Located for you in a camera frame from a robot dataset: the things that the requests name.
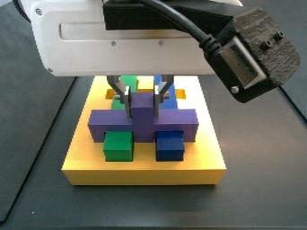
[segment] black cable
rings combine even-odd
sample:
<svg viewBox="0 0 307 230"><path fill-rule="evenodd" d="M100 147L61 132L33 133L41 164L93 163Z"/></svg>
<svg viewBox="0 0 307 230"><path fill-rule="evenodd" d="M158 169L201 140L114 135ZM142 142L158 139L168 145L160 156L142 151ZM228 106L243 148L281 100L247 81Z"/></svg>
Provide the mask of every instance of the black cable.
<svg viewBox="0 0 307 230"><path fill-rule="evenodd" d="M22 16L22 18L24 18L28 22L30 22L29 17L25 15L25 12L24 12L24 10L22 10L22 8L21 8L21 6L20 6L18 0L12 0L12 2L13 2L13 5L14 5L14 7L16 7L16 9L17 9L17 12L18 12L20 15Z"/></svg>
<svg viewBox="0 0 307 230"><path fill-rule="evenodd" d="M205 34L193 22L178 13L172 7L169 7L160 0L137 0L141 4L152 8L158 14L161 14L168 20L170 20L199 42L199 47L204 50L205 57L208 58L215 51L220 49L220 45L216 43L212 35Z"/></svg>

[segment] green cube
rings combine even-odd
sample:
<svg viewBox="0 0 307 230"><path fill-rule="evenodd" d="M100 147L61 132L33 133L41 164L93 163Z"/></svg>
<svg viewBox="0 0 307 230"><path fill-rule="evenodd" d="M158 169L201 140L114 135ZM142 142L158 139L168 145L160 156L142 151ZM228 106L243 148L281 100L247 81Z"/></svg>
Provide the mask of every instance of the green cube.
<svg viewBox="0 0 307 230"><path fill-rule="evenodd" d="M102 152L106 162L133 161L132 132L106 132Z"/></svg>

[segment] gray table surface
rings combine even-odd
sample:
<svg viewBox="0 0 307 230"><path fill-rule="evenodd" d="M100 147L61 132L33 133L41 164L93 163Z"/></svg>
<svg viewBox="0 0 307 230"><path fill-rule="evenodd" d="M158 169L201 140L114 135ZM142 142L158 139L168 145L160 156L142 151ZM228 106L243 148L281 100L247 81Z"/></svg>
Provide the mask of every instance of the gray table surface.
<svg viewBox="0 0 307 230"><path fill-rule="evenodd" d="M279 89L248 104L200 77L224 155L217 186L76 186L65 152L90 78L77 79L4 228L307 227L307 129Z"/></svg>

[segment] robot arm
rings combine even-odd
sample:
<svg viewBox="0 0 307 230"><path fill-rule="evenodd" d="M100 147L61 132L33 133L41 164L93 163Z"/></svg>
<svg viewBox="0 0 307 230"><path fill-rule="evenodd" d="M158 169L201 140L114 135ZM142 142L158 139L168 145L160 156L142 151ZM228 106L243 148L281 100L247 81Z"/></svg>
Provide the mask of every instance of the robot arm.
<svg viewBox="0 0 307 230"><path fill-rule="evenodd" d="M182 26L136 2L22 2L48 71L58 76L203 75L212 67L240 102L284 84L300 59L261 9L207 0L164 3L220 45L204 40L201 52Z"/></svg>

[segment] yellow base block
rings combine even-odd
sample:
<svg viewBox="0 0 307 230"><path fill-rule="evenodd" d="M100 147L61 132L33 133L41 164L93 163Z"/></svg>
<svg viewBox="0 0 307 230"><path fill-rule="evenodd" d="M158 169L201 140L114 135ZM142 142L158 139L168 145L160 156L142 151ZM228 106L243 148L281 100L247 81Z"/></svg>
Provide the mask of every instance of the yellow base block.
<svg viewBox="0 0 307 230"><path fill-rule="evenodd" d="M138 77L140 89L152 83ZM193 143L184 143L182 162L156 162L154 144L134 144L133 162L105 162L102 144L94 144L88 131L90 110L108 110L109 89L105 76L96 76L76 132L66 152L62 172L73 185L186 185L216 184L225 172L219 142L207 111L207 104L196 76L176 76L174 87L184 89L178 109L196 109L199 128Z"/></svg>

